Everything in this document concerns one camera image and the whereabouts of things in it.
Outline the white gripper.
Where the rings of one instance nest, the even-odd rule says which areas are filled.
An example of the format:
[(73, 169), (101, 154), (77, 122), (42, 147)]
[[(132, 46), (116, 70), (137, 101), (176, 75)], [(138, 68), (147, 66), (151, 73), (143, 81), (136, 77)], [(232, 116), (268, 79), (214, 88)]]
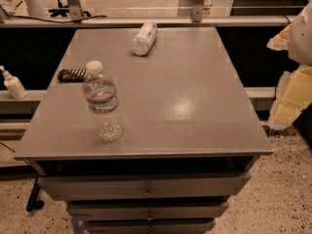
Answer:
[(281, 76), (276, 99), (270, 109), (267, 126), (281, 131), (289, 127), (312, 103), (312, 1), (292, 25), (287, 25), (271, 38), (266, 47), (274, 51), (288, 50), (289, 58), (300, 63), (296, 71), (285, 71)]

